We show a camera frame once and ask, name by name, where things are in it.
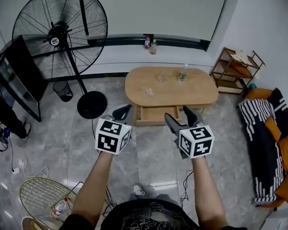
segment fan pole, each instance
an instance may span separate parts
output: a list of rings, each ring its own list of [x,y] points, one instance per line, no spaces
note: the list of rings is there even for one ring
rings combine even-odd
[[[65,48],[66,48],[66,52],[67,52],[67,55],[68,55],[68,58],[69,58],[69,61],[71,62],[71,65],[72,65],[72,68],[75,72],[75,75],[77,77],[77,80],[79,81],[79,84],[80,84],[80,87],[83,89],[83,92],[86,94],[87,93],[87,90],[86,90],[86,87],[82,81],[82,78],[80,77],[80,74],[79,74],[79,71],[77,69],[77,66],[76,66],[76,63],[72,57],[72,53],[71,53],[71,49],[69,48],[68,44],[65,45]]]

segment sofa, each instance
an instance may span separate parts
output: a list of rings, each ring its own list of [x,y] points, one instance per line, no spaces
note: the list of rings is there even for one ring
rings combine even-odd
[[[248,137],[255,203],[288,203],[288,107],[279,89],[251,89],[239,104]]]

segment oval table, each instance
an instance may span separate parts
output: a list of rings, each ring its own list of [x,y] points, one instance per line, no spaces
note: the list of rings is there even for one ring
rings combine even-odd
[[[179,83],[180,70],[172,67],[139,67],[128,73],[125,92],[130,101],[137,105],[136,125],[163,125],[164,113],[180,121],[179,109],[183,105],[201,108],[217,100],[216,84],[206,72],[189,68],[187,78]]]

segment black shirt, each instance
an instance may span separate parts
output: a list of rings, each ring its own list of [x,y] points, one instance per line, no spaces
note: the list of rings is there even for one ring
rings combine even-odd
[[[60,230],[93,230],[95,227],[79,215],[70,215]],[[159,199],[137,199],[111,210],[101,230],[200,230],[181,207]],[[222,230],[235,228],[225,227]]]

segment plastic bottle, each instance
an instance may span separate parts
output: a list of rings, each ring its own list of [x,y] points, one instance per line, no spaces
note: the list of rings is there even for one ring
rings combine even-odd
[[[187,77],[187,71],[188,71],[188,64],[184,64],[182,67],[179,76],[178,76],[178,82],[183,82]]]
[[[149,49],[149,47],[150,47],[150,38],[149,38],[149,35],[146,35],[144,47],[145,47],[145,49]]]
[[[155,39],[154,39],[154,41],[152,42],[152,44],[150,45],[149,52],[150,52],[152,55],[155,55],[155,54],[157,53],[157,43],[156,43],[156,40],[155,40]]]
[[[52,209],[52,216],[54,218],[59,217],[67,210],[67,198],[63,198],[60,202],[58,202],[55,207]]]

